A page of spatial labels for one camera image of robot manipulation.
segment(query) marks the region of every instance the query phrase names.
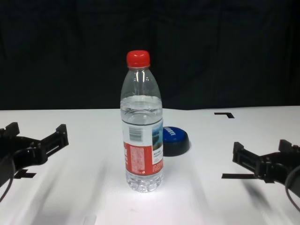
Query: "black cable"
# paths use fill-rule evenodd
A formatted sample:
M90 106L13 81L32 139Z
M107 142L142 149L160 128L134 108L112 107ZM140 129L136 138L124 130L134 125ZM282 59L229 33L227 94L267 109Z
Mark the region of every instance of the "black cable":
M293 169L292 172L290 172L290 174L287 176L287 178L285 180L285 192L286 192L288 199L291 201L291 203L294 205L294 207L300 212L299 206L292 199L290 192L289 192L289 184L294 179L296 172L298 172L299 170L300 170L300 165L297 166L295 169Z
M15 177L15 164L14 164L14 161L13 161L12 158L10 158L10 164L12 166L12 170L11 170L11 174L10 174L10 180L9 180L7 188L5 189L3 195L0 198L0 202L2 202L2 200L4 199L6 194L8 193L8 191L9 191L9 189L10 189L12 183L13 183L14 177Z

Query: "red label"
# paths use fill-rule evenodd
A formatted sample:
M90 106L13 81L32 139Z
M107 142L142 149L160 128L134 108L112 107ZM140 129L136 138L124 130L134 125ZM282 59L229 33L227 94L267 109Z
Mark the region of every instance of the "red label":
M124 142L126 169L137 175L152 175L163 168L163 160L153 164L152 146L134 146Z

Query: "bottle base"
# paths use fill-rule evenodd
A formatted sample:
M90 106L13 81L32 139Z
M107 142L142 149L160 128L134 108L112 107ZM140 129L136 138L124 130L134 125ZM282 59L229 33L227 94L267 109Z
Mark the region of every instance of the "bottle base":
M163 170L154 175L139 176L126 171L126 180L128 185L134 191L150 192L154 191L163 181Z

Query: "bottle label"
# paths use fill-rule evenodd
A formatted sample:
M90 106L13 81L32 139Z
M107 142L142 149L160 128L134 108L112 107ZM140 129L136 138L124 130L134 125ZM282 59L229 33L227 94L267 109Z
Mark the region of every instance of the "bottle label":
M152 175L163 168L163 120L142 126L123 122L123 140L129 172Z

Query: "round lid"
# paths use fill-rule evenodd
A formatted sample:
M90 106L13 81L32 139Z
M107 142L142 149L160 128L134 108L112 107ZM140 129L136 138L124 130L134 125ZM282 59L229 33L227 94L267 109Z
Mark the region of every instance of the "round lid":
M127 65L130 68L150 66L150 56L145 50L134 50L127 53Z
M164 127L164 156L178 156L189 149L188 134L177 127Z

